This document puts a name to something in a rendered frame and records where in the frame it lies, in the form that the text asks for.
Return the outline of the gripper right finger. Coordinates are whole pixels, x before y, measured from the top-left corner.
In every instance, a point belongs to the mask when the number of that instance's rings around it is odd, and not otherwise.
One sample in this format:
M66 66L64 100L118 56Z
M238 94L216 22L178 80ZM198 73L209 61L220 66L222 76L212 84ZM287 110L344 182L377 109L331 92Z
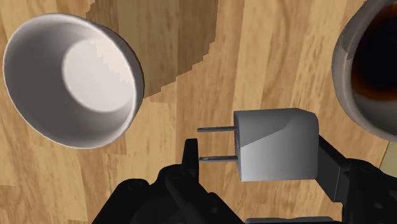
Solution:
M343 224L397 224L397 178L344 157L321 136L316 181L332 202L342 204Z

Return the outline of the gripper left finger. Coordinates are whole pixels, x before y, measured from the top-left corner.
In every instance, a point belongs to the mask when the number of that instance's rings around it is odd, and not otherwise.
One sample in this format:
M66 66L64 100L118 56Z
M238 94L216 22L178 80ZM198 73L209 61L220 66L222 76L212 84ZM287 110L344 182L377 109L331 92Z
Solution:
M92 224L244 224L199 183L198 141L187 139L180 164L162 168L154 183L126 179Z

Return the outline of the white plug adapter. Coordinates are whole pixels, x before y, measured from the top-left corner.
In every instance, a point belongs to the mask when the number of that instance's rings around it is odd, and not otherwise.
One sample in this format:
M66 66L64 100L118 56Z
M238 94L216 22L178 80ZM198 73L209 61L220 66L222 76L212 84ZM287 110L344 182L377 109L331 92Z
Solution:
M235 154L200 157L201 162L237 164L241 181L315 179L319 151L317 116L299 108L235 111L233 125L198 132L234 133Z

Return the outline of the white bowl with brown inside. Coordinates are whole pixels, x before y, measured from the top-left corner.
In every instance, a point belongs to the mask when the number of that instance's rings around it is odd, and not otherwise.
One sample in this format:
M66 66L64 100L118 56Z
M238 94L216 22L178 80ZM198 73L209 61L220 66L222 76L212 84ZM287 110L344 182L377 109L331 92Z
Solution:
M397 142L397 0L365 0L337 39L331 70L348 117Z

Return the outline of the white empty bowl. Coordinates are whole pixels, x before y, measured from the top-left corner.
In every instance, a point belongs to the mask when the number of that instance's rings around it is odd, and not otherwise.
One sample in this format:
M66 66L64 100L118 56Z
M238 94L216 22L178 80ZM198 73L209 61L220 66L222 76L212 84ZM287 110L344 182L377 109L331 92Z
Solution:
M84 18L47 13L24 22L4 50L7 93L49 140L99 148L130 127L144 97L136 54L116 32Z

